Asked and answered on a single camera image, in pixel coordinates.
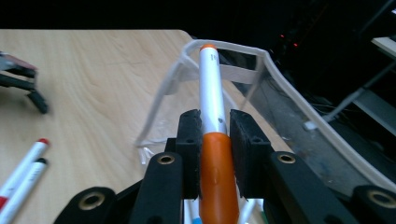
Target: white marker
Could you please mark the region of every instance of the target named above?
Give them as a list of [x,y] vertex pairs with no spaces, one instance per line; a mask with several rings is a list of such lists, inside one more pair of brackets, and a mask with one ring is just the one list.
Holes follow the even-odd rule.
[[219,54],[214,45],[207,44],[201,47],[199,72],[203,134],[227,133]]
[[47,161],[43,158],[31,164],[29,172],[0,212],[1,224],[12,221],[46,167]]
[[50,142],[45,138],[39,139],[33,144],[29,152],[18,165],[17,169],[11,174],[6,183],[0,188],[0,212],[6,204],[7,200],[12,196],[22,180],[29,172],[32,162],[40,158],[41,154],[47,149]]

